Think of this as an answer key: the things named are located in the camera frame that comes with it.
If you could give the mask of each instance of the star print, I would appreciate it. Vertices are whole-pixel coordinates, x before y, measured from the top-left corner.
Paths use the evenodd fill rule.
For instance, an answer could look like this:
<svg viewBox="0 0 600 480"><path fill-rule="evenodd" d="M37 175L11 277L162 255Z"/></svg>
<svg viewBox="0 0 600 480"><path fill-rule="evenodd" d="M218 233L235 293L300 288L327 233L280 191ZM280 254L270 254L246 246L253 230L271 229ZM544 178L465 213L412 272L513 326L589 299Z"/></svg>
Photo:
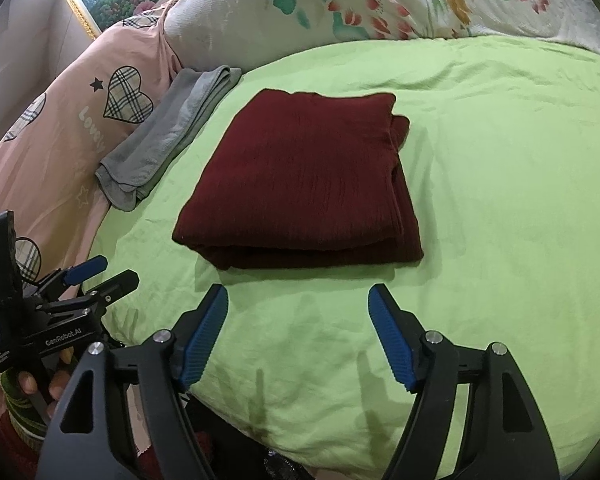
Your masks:
<svg viewBox="0 0 600 480"><path fill-rule="evenodd" d="M96 93L98 90L104 90L104 87L102 86L102 80L98 79L97 77L94 78L93 83L91 83L89 86L93 88L94 93Z"/></svg>
<svg viewBox="0 0 600 480"><path fill-rule="evenodd" d="M80 186L80 194L75 197L75 199L78 201L78 209L82 209L83 205L89 205L88 195L89 190L84 186Z"/></svg>

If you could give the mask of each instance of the pink blanket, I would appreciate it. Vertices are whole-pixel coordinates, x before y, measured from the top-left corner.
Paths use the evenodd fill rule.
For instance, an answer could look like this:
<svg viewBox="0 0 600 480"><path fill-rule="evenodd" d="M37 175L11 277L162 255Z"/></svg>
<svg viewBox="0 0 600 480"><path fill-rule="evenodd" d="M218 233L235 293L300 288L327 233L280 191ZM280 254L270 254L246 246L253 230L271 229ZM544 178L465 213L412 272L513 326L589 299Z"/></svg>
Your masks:
<svg viewBox="0 0 600 480"><path fill-rule="evenodd" d="M108 28L1 140L0 211L14 210L28 278L87 258L109 208L94 172L181 69L164 38L171 4Z"/></svg>

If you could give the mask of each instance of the gray towel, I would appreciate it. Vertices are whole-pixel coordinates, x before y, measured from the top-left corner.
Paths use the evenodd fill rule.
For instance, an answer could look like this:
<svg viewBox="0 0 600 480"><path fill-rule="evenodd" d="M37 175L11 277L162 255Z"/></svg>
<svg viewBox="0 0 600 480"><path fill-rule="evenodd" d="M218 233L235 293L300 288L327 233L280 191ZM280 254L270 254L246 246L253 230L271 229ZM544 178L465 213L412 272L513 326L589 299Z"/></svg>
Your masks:
<svg viewBox="0 0 600 480"><path fill-rule="evenodd" d="M96 178L115 208L133 211L151 193L240 75L239 68L226 65L178 73L147 120L100 161Z"/></svg>

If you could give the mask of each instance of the dark red towel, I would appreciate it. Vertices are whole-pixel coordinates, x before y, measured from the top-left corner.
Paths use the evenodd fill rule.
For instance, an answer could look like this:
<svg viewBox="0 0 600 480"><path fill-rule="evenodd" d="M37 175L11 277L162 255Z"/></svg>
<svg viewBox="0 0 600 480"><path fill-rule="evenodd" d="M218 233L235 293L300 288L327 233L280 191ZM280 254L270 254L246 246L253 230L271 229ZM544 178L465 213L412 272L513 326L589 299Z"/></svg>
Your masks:
<svg viewBox="0 0 600 480"><path fill-rule="evenodd" d="M173 240L219 269L422 258L395 96L263 90L234 117Z"/></svg>

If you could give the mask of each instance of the human hand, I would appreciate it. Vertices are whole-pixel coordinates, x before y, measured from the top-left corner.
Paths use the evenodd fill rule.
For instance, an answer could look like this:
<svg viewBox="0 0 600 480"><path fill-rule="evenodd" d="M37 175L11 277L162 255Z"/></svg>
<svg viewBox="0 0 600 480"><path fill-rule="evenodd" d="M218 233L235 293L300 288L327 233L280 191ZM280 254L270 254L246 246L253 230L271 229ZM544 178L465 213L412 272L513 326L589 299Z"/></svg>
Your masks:
<svg viewBox="0 0 600 480"><path fill-rule="evenodd" d="M60 360L65 364L69 365L74 356L74 348L65 348L60 352ZM58 400L62 396L64 389L71 378L71 374L65 369L60 368L51 379L49 383L49 394L54 401L46 408L46 414L51 418L58 405ZM38 384L35 378L28 372L20 372L18 374L18 385L22 392L26 395L33 395L38 390Z"/></svg>

